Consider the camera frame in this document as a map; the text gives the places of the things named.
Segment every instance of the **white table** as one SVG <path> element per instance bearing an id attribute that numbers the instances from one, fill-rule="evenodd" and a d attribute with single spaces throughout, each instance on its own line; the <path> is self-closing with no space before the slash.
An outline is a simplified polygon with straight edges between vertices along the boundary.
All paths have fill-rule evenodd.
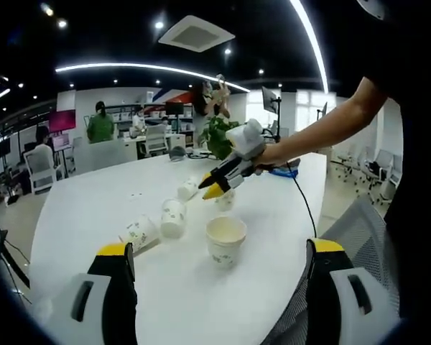
<path id="1" fill-rule="evenodd" d="M 117 165 L 53 185 L 32 245 L 30 282 L 34 300 L 55 295 L 71 277 L 86 272 L 96 252 L 117 242 L 141 213 L 158 224 L 164 199 L 189 175 L 218 162 L 167 156 Z M 318 224 L 325 187 L 325 156 L 302 158 L 297 181 Z M 294 182 L 264 173 L 236 189 L 229 213 L 248 230 L 240 262 L 232 270 L 213 266 L 205 225 L 219 213 L 199 192 L 187 204 L 185 235 L 134 258 L 140 344 L 255 344 L 272 329 L 305 266 L 312 224 Z"/>

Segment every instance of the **floor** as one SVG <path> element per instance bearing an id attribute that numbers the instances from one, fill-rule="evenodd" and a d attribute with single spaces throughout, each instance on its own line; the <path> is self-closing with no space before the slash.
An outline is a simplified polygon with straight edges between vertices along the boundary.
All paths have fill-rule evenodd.
<path id="1" fill-rule="evenodd" d="M 339 176 L 343 175 L 342 170 L 338 165 L 332 164 L 326 179 L 325 195 L 323 201 L 323 210 L 321 218 L 318 222 L 318 236 L 324 234 L 330 226 L 343 214 L 343 212 L 356 199 L 357 193 L 353 180 L 347 183 L 343 182 Z M 14 246 L 19 247 L 23 254 L 29 258 L 34 238 L 35 226 L 45 203 L 47 193 L 39 195 L 26 195 L 21 197 L 15 204 L 6 207 L 4 203 L 0 205 L 0 227 L 9 230 L 8 241 Z M 387 210 L 386 205 L 376 205 L 377 211 L 384 215 Z M 7 246 L 11 255 L 16 260 L 17 264 L 23 269 L 24 273 L 28 273 L 28 266 L 25 258 L 15 249 Z M 22 284 L 19 279 L 14 280 L 24 296 L 29 295 L 27 287 Z"/>

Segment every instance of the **paper cup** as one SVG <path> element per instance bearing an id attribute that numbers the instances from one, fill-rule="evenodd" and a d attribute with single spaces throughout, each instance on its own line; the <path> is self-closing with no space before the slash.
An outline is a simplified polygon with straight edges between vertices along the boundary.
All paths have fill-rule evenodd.
<path id="1" fill-rule="evenodd" d="M 222 196 L 216 198 L 215 204 L 221 212 L 230 211 L 233 208 L 235 202 L 235 191 L 230 189 L 228 192 Z"/>
<path id="2" fill-rule="evenodd" d="M 135 253 L 155 239 L 158 239 L 158 237 L 157 227 L 149 217 L 142 214 L 136 221 L 126 226 L 125 234 L 120 236 L 120 240 L 122 242 L 131 242 L 132 250 Z"/>
<path id="3" fill-rule="evenodd" d="M 178 239 L 183 235 L 186 210 L 185 205 L 176 199 L 169 199 L 163 203 L 161 233 L 164 237 Z"/>
<path id="4" fill-rule="evenodd" d="M 198 178 L 192 176 L 186 180 L 178 189 L 177 197 L 181 201 L 189 201 L 198 192 Z"/>
<path id="5" fill-rule="evenodd" d="M 236 218 L 218 217 L 206 226 L 208 251 L 217 267 L 230 268 L 238 261 L 246 238 L 246 224 Z"/>

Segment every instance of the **green plant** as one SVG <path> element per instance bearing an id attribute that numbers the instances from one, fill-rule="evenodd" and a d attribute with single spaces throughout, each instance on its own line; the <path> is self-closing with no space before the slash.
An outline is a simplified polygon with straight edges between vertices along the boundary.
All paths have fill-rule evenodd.
<path id="1" fill-rule="evenodd" d="M 208 150 L 219 160 L 224 160 L 231 152 L 231 142 L 226 138 L 225 133 L 237 126 L 239 126 L 237 121 L 228 121 L 214 116 L 206 124 L 206 128 L 199 138 L 200 144 L 207 142 Z"/>

